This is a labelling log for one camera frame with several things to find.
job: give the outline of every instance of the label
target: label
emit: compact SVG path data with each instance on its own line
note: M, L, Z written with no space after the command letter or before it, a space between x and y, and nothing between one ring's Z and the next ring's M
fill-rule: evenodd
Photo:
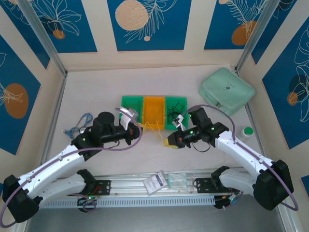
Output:
M168 185L162 173L158 173L156 175L153 175L152 177L147 178L143 181L143 183L149 194L152 194Z

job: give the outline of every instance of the white floor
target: white floor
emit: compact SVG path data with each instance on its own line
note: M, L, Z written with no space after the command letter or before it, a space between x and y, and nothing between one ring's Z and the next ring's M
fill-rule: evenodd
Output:
M203 79L221 67L230 68L229 65L210 65L70 72L50 158L57 155L71 141L62 130L74 127L84 113L90 112L96 117L100 112L111 112L115 115L115 124L118 125L119 114L115 107L120 106L123 95L186 96L189 107L205 103L198 94L198 88ZM232 129L228 119L215 110L206 109L206 112L213 123L220 121ZM237 133L251 125L245 108L238 111L232 118L235 121ZM162 131L163 137L171 133L171 130ZM254 136L246 143L259 152ZM121 141L120 147L125 146L125 141ZM201 150L207 146L204 143L196 145ZM193 148L163 147L156 136L148 130L140 144L133 149L126 152L102 151L75 171L87 168L93 175L134 174L160 170L216 169L222 165L239 167L236 161L213 147L207 153L199 153Z

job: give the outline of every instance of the mint green case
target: mint green case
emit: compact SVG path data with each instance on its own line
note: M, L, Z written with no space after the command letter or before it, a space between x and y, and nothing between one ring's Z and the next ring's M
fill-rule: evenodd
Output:
M247 104L255 89L230 70L220 68L202 82L198 93L209 105L231 116Z

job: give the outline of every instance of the blue cable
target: blue cable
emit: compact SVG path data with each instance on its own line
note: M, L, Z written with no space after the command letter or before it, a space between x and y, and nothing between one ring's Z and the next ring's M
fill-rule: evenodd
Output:
M86 118L85 123L84 123L81 127L78 127L78 124L80 124L80 122L81 122L84 118ZM74 139L74 135L73 135L73 134L76 133L76 132L78 132L80 128L86 127L86 125L89 124L90 122L92 122L92 120L93 120L92 114L91 114L91 113L86 113L86 114L84 114L84 115L81 117L81 119L79 119L79 121L78 121L78 123L76 124L75 127L72 127L70 130L63 130L63 132L64 132L67 136L69 136L71 139Z

